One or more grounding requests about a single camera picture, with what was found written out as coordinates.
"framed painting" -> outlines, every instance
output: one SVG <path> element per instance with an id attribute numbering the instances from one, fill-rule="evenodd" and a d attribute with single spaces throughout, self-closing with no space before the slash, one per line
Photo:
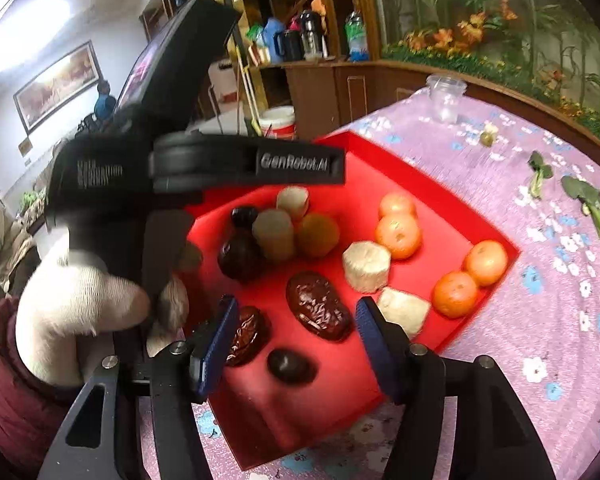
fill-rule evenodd
<path id="1" fill-rule="evenodd" d="M 91 41 L 29 81 L 13 96 L 27 135 L 102 78 Z"/>

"black mug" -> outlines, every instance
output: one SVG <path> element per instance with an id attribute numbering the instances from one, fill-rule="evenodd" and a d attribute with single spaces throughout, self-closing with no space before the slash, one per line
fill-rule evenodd
<path id="1" fill-rule="evenodd" d="M 276 54 L 285 61 L 302 61 L 304 59 L 304 48 L 302 38 L 297 30 L 285 30 L 273 35 L 273 46 Z"/>

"plastic water bottle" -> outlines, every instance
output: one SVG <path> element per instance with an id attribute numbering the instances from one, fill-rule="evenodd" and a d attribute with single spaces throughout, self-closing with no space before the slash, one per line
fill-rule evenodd
<path id="1" fill-rule="evenodd" d="M 366 27 L 362 16 L 356 10 L 347 18 L 344 25 L 349 43 L 349 59 L 351 61 L 368 61 L 369 50 L 366 46 Z"/>

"tangerine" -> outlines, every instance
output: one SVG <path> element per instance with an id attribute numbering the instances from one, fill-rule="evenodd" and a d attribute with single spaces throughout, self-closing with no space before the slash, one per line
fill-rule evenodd
<path id="1" fill-rule="evenodd" d="M 422 231 L 412 215 L 393 213 L 378 222 L 376 242 L 389 249 L 394 260 L 403 260 L 422 244 Z"/>
<path id="2" fill-rule="evenodd" d="M 464 270 L 479 286 L 493 285 L 507 270 L 509 257 L 501 243 L 484 240 L 476 244 L 464 259 Z"/>
<path id="3" fill-rule="evenodd" d="M 413 203 L 413 200 L 405 194 L 386 194 L 380 201 L 378 216 L 383 218 L 393 213 L 407 213 L 412 216 L 417 216 L 416 205 Z"/>
<path id="4" fill-rule="evenodd" d="M 448 318 L 465 316 L 471 312 L 478 299 L 478 285 L 467 272 L 450 272 L 433 287 L 431 304 Z"/>

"blue gripper pad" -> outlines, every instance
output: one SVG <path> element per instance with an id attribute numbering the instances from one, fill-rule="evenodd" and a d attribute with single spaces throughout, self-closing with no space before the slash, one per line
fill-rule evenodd
<path id="1" fill-rule="evenodd" d="M 202 359 L 202 379 L 198 386 L 198 395 L 203 398 L 218 386 L 240 321 L 238 302 L 233 296 L 223 296 L 220 307 L 226 309 L 224 316 Z"/>
<path id="2" fill-rule="evenodd" d="M 384 320 L 369 296 L 356 304 L 356 326 L 382 393 L 395 404 L 403 404 L 410 384 L 406 334 L 400 326 Z"/>

